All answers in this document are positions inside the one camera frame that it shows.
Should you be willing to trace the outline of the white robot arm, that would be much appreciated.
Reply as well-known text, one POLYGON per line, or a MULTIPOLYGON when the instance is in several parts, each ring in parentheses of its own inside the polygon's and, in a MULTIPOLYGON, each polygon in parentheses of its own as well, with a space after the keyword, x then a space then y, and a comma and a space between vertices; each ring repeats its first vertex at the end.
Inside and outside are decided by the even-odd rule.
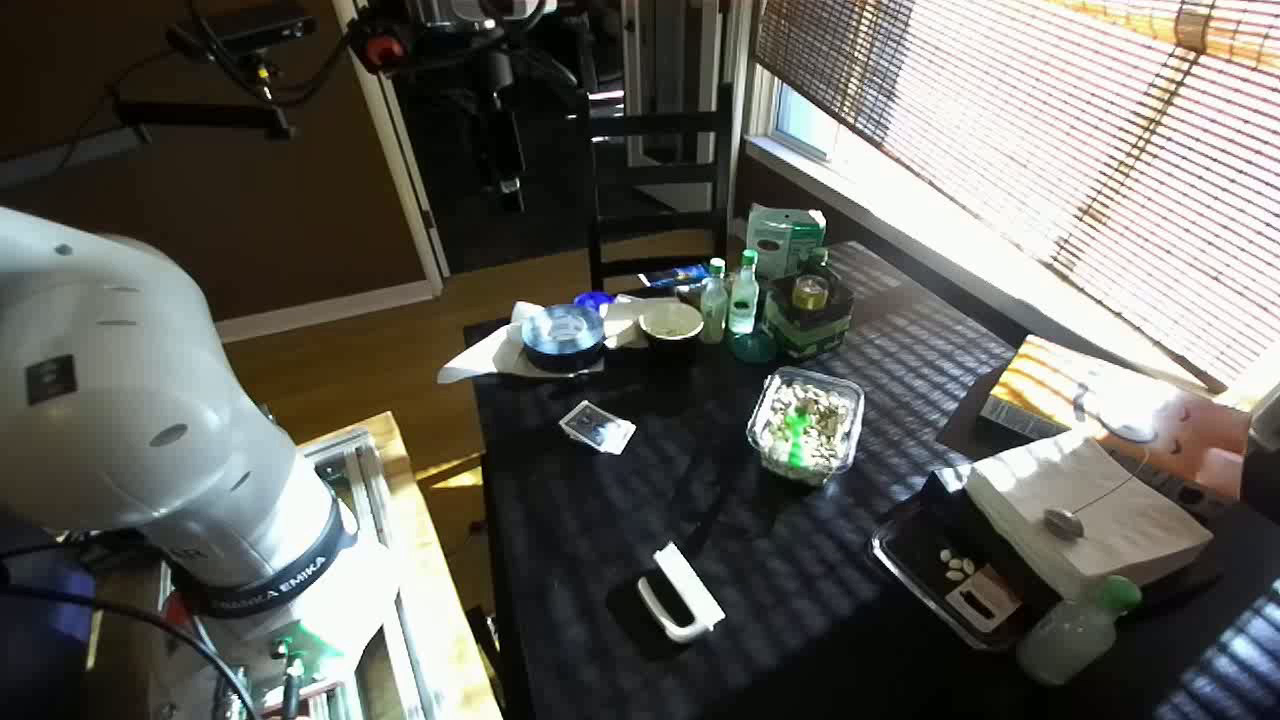
POLYGON ((199 282, 161 249, 0 210, 0 505, 136 532, 220 658, 272 701, 356 671, 392 552, 242 393, 199 282))

